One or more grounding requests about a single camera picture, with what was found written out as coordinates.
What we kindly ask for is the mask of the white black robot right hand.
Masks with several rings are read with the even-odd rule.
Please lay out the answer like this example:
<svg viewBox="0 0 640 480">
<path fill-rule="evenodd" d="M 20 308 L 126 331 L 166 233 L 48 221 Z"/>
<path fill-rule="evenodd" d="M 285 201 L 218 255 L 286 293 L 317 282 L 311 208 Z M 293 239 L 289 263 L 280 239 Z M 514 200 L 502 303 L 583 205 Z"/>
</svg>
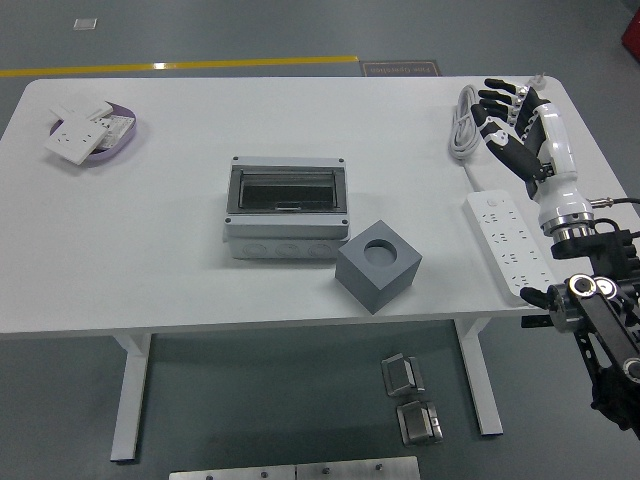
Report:
<svg viewBox="0 0 640 480">
<path fill-rule="evenodd" d="M 532 86 L 487 78 L 471 107 L 479 134 L 491 153 L 526 186 L 539 205 L 547 236 L 562 229 L 586 235 L 593 226 L 591 204 L 578 191 L 577 167 L 561 113 Z"/>
</svg>

